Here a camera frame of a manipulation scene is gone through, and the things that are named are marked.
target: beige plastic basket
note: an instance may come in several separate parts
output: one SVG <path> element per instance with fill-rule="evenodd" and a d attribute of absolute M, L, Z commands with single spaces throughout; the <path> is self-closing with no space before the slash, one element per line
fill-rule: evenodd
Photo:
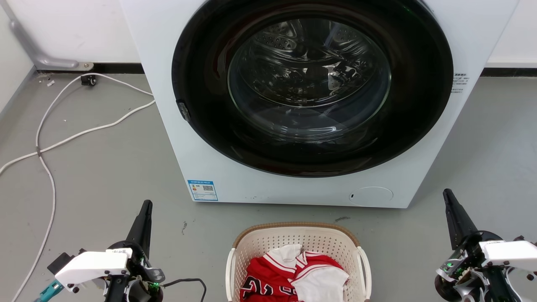
<path fill-rule="evenodd" d="M 365 302 L 371 296 L 371 268 L 358 239 L 347 229 L 316 222 L 281 222 L 252 226 L 233 243 L 226 265 L 226 295 L 239 302 L 246 267 L 254 257 L 271 249 L 299 243 L 303 249 L 332 257 L 350 275 L 345 285 L 346 302 Z"/>

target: concrete floor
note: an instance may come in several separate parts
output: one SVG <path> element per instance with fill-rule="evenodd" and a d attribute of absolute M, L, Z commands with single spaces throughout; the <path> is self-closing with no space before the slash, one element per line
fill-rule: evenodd
<path fill-rule="evenodd" d="M 0 164 L 34 151 L 39 121 L 73 78 L 32 80 L 0 121 Z M 143 75 L 114 75 L 149 89 Z M 107 80 L 94 88 L 74 85 L 46 120 L 40 143 L 50 146 L 87 128 L 111 123 L 151 101 Z M 45 153 L 57 189 L 56 219 L 35 273 L 18 301 L 34 300 L 51 281 L 46 266 L 60 253 L 104 250 L 123 240 L 144 199 L 154 202 L 151 263 L 168 280 L 199 277 L 205 301 L 225 301 L 224 267 L 235 237 L 267 222 L 319 221 L 351 230 L 368 253 L 372 301 L 442 301 L 433 279 L 450 255 L 442 190 L 451 188 L 479 229 L 512 240 L 537 240 L 537 80 L 481 78 L 444 147 L 406 210 L 211 204 L 191 201 L 156 106 L 121 124 L 87 134 Z M 0 176 L 0 290 L 11 299 L 41 244 L 52 190 L 37 157 Z M 515 287 L 537 297 L 535 284 L 514 273 Z M 165 290 L 164 301 L 200 299 L 196 283 Z M 102 301 L 94 287 L 60 293 L 53 301 Z"/>

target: washing machine door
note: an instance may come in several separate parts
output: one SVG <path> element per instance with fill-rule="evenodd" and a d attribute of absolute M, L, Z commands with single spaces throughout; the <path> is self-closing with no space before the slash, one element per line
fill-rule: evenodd
<path fill-rule="evenodd" d="M 300 177 L 400 155 L 438 120 L 452 78 L 447 40 L 416 0 L 209 0 L 172 63 L 179 109 L 209 145 Z"/>

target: washing machine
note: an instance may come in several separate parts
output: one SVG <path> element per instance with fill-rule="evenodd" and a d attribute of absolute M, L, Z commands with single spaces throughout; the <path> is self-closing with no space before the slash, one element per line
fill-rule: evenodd
<path fill-rule="evenodd" d="M 517 2 L 122 8 L 192 200 L 406 208 Z"/>

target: blue and white sticker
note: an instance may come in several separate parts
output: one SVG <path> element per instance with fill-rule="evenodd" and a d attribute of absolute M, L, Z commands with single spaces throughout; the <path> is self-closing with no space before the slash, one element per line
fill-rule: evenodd
<path fill-rule="evenodd" d="M 192 192 L 194 200 L 200 201 L 218 201 L 214 183 L 209 181 L 188 181 L 188 186 Z"/>

